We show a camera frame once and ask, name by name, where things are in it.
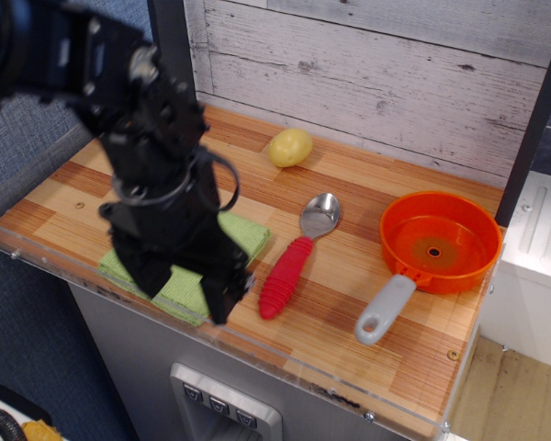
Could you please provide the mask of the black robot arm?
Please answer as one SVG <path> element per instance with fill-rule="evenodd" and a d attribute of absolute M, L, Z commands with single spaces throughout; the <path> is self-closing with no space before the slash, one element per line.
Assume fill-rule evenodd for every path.
<path fill-rule="evenodd" d="M 118 202 L 101 206 L 139 289 L 158 294 L 181 266 L 201 277 L 223 324 L 253 285 L 248 255 L 222 230 L 203 108 L 136 28 L 63 1 L 0 1 L 0 105 L 16 93 L 70 107 L 97 137 Z"/>

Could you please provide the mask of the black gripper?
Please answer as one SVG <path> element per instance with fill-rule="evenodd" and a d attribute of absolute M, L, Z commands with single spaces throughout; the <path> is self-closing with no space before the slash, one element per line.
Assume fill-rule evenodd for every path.
<path fill-rule="evenodd" d="M 203 276 L 210 318 L 222 325 L 255 284 L 254 273 L 246 270 L 248 255 L 218 223 L 239 194 L 236 187 L 222 206 L 214 187 L 198 184 L 173 197 L 108 202 L 99 214 L 110 222 L 120 263 L 148 298 L 166 285 L 173 265 L 182 266 Z"/>

